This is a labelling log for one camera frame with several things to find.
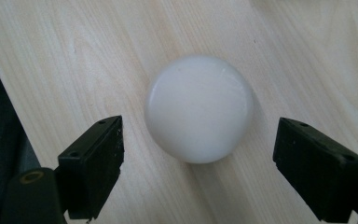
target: wood grain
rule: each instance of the wood grain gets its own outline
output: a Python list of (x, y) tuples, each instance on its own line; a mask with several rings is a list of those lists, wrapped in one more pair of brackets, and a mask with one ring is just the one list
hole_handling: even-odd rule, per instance
[[(212, 164), (173, 159), (144, 123), (150, 80), (189, 54), (229, 61), (255, 94), (252, 129)], [(123, 116), (122, 176), (94, 223), (319, 223), (273, 145), (287, 117), (358, 153), (358, 1), (1, 0), (0, 78), (44, 166)]]

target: wooden table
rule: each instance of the wooden table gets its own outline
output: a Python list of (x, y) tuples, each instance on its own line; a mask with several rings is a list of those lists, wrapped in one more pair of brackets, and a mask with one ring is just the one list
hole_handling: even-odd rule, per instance
[[(251, 131), (205, 165), (160, 150), (143, 111), (158, 71), (196, 53), (229, 61), (255, 94)], [(47, 167), (123, 116), (122, 176), (94, 223), (319, 223), (272, 151), (287, 117), (358, 153), (358, 1), (2, 0), (0, 78)]]

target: screw hole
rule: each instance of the screw hole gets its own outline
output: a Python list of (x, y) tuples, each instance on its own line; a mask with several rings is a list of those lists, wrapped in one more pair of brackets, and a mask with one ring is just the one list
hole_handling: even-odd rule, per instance
[(78, 156), (79, 156), (79, 153), (76, 152), (76, 151), (72, 151), (71, 153), (69, 153), (69, 156), (71, 156), (71, 157), (78, 157)]
[(347, 159), (348, 161), (354, 161), (354, 157), (353, 157), (353, 156), (343, 155), (343, 157), (344, 157), (345, 159)]
[(43, 173), (41, 171), (33, 171), (31, 173), (23, 175), (20, 178), (20, 182), (23, 185), (31, 184), (31, 183), (34, 183), (35, 181), (39, 180), (40, 178), (42, 178), (43, 175), (45, 175), (45, 173)]

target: light wood tabletop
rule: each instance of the light wood tabletop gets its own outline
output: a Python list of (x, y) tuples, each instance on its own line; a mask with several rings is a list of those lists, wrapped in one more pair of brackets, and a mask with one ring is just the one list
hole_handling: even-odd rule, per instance
[[(255, 98), (241, 144), (204, 165), (163, 152), (144, 121), (153, 77), (191, 54), (227, 60)], [(125, 162), (93, 223), (320, 223), (272, 152), (287, 117), (358, 153), (358, 1), (0, 0), (0, 78), (43, 166), (122, 115)]]

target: wooden surface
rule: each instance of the wooden surface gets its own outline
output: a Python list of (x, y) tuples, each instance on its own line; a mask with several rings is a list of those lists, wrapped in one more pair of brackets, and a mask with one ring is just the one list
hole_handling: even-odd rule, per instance
[[(229, 61), (255, 94), (241, 145), (206, 165), (158, 149), (143, 113), (153, 76), (195, 53)], [(44, 166), (123, 116), (122, 176), (93, 223), (319, 223), (272, 162), (279, 117), (358, 153), (358, 1), (2, 0), (0, 77)]]

